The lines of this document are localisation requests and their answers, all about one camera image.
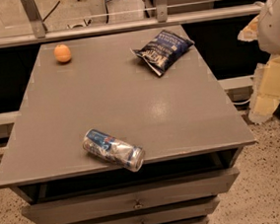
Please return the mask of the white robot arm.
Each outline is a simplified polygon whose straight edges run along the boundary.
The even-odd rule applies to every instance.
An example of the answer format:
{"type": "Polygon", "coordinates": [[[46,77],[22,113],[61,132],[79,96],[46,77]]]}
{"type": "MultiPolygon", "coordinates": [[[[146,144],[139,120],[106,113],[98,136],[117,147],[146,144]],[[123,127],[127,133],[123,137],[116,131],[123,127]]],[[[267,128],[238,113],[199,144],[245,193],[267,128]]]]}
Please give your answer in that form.
{"type": "Polygon", "coordinates": [[[280,0],[266,0],[258,16],[244,27],[238,40],[258,41],[260,50],[270,57],[254,69],[248,119],[265,123],[280,105],[280,0]]]}

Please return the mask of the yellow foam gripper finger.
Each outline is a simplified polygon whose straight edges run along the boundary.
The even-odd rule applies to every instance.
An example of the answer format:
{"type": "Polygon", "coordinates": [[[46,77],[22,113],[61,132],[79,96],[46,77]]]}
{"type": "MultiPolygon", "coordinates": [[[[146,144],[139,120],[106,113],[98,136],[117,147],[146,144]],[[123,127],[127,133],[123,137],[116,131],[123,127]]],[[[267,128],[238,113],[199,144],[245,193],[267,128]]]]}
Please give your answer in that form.
{"type": "Polygon", "coordinates": [[[245,26],[242,30],[240,30],[239,35],[237,37],[238,40],[251,42],[258,39],[258,16],[252,18],[252,20],[245,26]]]}

